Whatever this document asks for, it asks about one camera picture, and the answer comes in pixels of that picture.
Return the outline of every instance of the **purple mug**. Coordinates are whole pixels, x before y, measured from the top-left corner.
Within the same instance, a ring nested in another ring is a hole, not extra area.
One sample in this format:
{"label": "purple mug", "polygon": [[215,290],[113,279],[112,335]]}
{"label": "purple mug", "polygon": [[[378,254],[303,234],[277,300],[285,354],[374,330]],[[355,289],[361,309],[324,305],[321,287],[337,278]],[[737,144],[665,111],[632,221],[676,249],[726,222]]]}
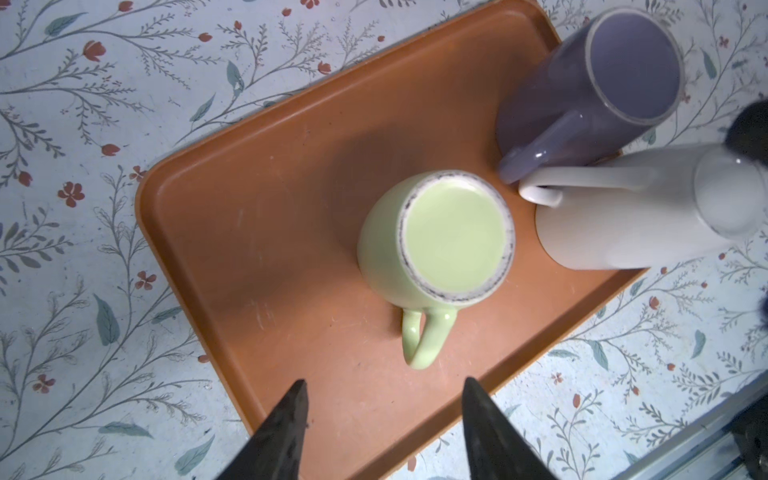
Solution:
{"label": "purple mug", "polygon": [[566,39],[502,102],[501,179],[541,165],[586,165],[666,120],[683,95],[683,55],[670,32],[613,8]]}

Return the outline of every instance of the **floral tablecloth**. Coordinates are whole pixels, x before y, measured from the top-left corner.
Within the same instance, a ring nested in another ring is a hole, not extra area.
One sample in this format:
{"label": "floral tablecloth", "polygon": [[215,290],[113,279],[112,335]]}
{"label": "floral tablecloth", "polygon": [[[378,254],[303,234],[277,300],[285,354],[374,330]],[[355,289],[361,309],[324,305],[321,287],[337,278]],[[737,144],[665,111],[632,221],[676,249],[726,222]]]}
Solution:
{"label": "floral tablecloth", "polygon": [[[476,3],[0,0],[0,478],[213,478],[247,434],[136,226],[137,184]],[[680,42],[684,102],[629,150],[719,140],[768,92],[764,0],[541,5],[562,37],[632,5]],[[610,478],[768,369],[766,290],[768,227],[657,266],[495,401],[558,477]],[[468,478],[461,426],[395,477]]]}

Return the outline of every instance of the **white mug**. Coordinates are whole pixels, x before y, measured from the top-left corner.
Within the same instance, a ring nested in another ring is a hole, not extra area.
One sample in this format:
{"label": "white mug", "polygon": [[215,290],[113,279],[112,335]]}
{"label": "white mug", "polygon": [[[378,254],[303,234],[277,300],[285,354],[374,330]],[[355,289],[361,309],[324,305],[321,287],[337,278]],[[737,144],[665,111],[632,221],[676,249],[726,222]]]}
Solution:
{"label": "white mug", "polygon": [[596,167],[551,167],[520,181],[539,204],[549,256],[574,270],[643,268],[699,257],[762,225],[762,167],[721,144],[646,150]]}

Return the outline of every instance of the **tray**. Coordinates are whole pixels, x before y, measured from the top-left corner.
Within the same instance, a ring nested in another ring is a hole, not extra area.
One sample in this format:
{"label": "tray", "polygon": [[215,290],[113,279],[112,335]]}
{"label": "tray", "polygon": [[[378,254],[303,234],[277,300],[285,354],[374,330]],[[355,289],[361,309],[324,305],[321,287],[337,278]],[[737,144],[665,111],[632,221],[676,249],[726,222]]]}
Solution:
{"label": "tray", "polygon": [[[391,472],[459,419],[466,376],[497,389],[641,273],[557,265],[534,206],[495,175],[497,107],[557,44],[538,6],[491,3],[171,155],[141,182],[141,229],[248,430],[307,380],[303,478]],[[356,241],[391,186],[454,168],[502,193],[515,260],[415,371],[401,313],[363,282]]]}

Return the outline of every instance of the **light green mug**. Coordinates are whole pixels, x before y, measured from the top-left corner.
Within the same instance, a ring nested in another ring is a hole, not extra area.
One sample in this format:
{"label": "light green mug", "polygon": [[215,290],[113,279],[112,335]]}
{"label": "light green mug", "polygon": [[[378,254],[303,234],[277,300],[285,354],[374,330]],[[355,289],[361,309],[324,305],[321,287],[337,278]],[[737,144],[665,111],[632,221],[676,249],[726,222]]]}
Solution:
{"label": "light green mug", "polygon": [[502,284],[514,253],[506,202],[483,179],[460,170],[395,185],[368,214],[357,244],[366,282],[403,310],[402,350],[413,369],[435,361],[457,312]]}

